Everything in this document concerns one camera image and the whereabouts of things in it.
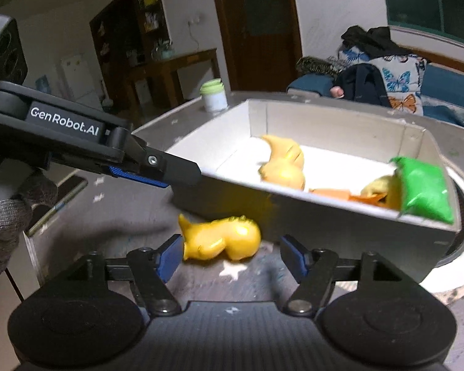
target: butterfly pillow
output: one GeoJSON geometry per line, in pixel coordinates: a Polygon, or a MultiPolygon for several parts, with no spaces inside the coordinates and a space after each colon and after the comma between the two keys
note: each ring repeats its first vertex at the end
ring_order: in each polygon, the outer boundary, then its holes
{"type": "Polygon", "coordinates": [[[387,92],[420,92],[424,75],[424,59],[414,54],[372,59],[383,78],[387,92]]]}
{"type": "Polygon", "coordinates": [[[419,92],[388,92],[390,105],[394,110],[423,115],[423,102],[419,92]]]}
{"type": "Polygon", "coordinates": [[[364,51],[353,46],[350,49],[340,50],[338,52],[338,59],[353,66],[355,64],[367,63],[370,60],[370,57],[364,51]]]}

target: screw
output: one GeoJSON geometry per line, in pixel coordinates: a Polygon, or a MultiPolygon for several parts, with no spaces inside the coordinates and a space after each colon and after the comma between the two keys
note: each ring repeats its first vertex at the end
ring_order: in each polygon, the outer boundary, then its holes
{"type": "Polygon", "coordinates": [[[151,164],[151,166],[156,166],[158,159],[156,156],[148,156],[148,163],[151,164]]]}
{"type": "Polygon", "coordinates": [[[158,300],[154,304],[154,308],[159,313],[169,313],[177,309],[177,303],[175,301],[167,300],[167,299],[158,300]]]}
{"type": "Polygon", "coordinates": [[[292,300],[287,306],[293,313],[307,313],[313,309],[311,303],[305,300],[292,300]]]}

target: blue gripper pad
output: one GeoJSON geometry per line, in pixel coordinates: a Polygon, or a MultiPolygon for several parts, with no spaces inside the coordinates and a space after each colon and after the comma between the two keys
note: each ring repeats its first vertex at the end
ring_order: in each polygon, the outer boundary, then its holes
{"type": "Polygon", "coordinates": [[[295,281],[300,283],[308,275],[308,268],[304,260],[304,254],[295,247],[291,239],[290,236],[284,236],[280,239],[280,255],[295,281]]]}
{"type": "Polygon", "coordinates": [[[160,253],[156,273],[167,283],[184,257],[184,238],[180,234],[174,234],[156,251],[160,253]]]}
{"type": "Polygon", "coordinates": [[[138,181],[138,182],[142,182],[144,184],[149,184],[151,186],[155,186],[159,188],[167,188],[169,186],[168,184],[161,182],[161,181],[138,176],[137,174],[124,172],[117,167],[110,166],[109,169],[110,169],[110,172],[112,173],[112,176],[114,177],[126,178],[127,180],[138,181]]]}

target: gray fabric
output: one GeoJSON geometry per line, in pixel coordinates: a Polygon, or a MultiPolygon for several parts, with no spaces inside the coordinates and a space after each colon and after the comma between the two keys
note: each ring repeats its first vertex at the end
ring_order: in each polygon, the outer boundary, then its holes
{"type": "Polygon", "coordinates": [[[0,274],[6,269],[12,252],[19,244],[20,233],[31,221],[32,206],[53,206],[56,197],[55,183],[37,171],[24,181],[16,196],[0,200],[0,274]]]}

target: white jar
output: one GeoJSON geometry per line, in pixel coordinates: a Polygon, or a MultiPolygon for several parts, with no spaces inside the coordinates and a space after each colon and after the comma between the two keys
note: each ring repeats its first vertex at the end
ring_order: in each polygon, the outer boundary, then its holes
{"type": "Polygon", "coordinates": [[[205,82],[199,91],[207,112],[219,112],[227,108],[225,87],[220,78],[205,82]]]}

